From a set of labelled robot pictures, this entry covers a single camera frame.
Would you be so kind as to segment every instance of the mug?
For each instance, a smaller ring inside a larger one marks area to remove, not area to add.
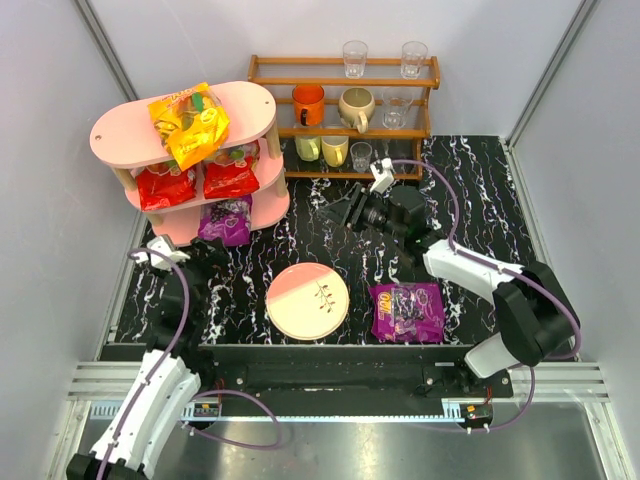
[[[296,122],[304,127],[319,125],[324,120],[324,89],[320,85],[298,85],[293,89]]]
[[[322,137],[322,155],[330,167],[340,167],[347,159],[349,137],[327,135]]]
[[[304,129],[302,125],[296,123],[294,128]],[[296,135],[296,151],[300,159],[305,162],[313,162],[320,158],[321,139],[320,135]]]
[[[357,128],[360,133],[369,130],[369,120],[373,117],[375,108],[373,94],[362,87],[346,89],[338,101],[338,112],[344,126]]]

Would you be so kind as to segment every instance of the food package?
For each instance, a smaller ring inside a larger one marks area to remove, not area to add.
[[[225,247],[248,244],[251,235],[251,203],[251,195],[245,195],[206,205],[198,237],[207,241],[220,238]]]
[[[204,161],[204,198],[234,198],[260,188],[253,174],[260,156],[258,141],[218,150]]]
[[[380,341],[440,343],[444,308],[436,283],[369,287],[375,302],[373,333]]]
[[[148,108],[164,148],[182,171],[214,153],[229,136],[229,117],[207,83],[167,95]]]
[[[181,171],[176,162],[150,165],[136,177],[143,211],[173,207],[196,196],[194,168]]]

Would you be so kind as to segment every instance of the pink oval shelf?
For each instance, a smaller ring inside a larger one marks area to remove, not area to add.
[[[275,186],[263,192],[253,194],[251,209],[251,230],[260,230],[275,225],[282,220],[289,210],[289,192],[278,197]],[[163,215],[162,225],[154,226],[156,235],[169,235],[177,247],[189,245],[198,236],[200,226],[200,208],[188,208]]]
[[[278,158],[270,158],[269,150],[267,148],[267,141],[264,138],[259,140],[260,142],[260,160],[258,161],[258,165],[256,166],[255,175],[260,183],[260,190],[258,192],[269,188],[274,182],[278,179],[280,174],[282,173],[282,167],[284,164],[284,160],[282,155]],[[203,183],[204,183],[204,171],[201,167],[204,165],[197,165],[196,172],[196,198],[193,200],[189,200],[188,202],[181,203],[180,205],[176,205],[174,207],[164,208],[160,210],[149,210],[145,213],[168,213],[175,212],[177,210],[184,210],[190,207],[196,207],[198,205],[204,205],[206,203],[219,202],[220,200],[224,200],[222,198],[216,199],[208,199],[204,198],[203,191]],[[127,196],[127,200],[129,203],[140,210],[140,195],[138,194],[138,190],[126,190],[124,191]]]
[[[211,85],[211,89],[231,120],[223,148],[256,140],[273,125],[276,102],[266,88],[250,82],[229,82]],[[164,96],[124,103],[100,117],[89,140],[93,153],[107,165],[124,169],[169,160],[147,110],[149,103]]]

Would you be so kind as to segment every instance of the red snack bag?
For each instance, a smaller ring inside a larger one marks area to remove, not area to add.
[[[260,154],[258,141],[218,150],[205,160],[204,198],[234,198],[260,188],[251,167]]]
[[[143,211],[173,207],[195,198],[195,169],[192,167],[181,172],[173,163],[151,165],[136,177]]]

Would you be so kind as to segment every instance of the orange mug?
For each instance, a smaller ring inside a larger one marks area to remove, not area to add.
[[[321,124],[324,120],[324,89],[320,85],[298,85],[293,89],[293,109],[296,121],[305,127]]]

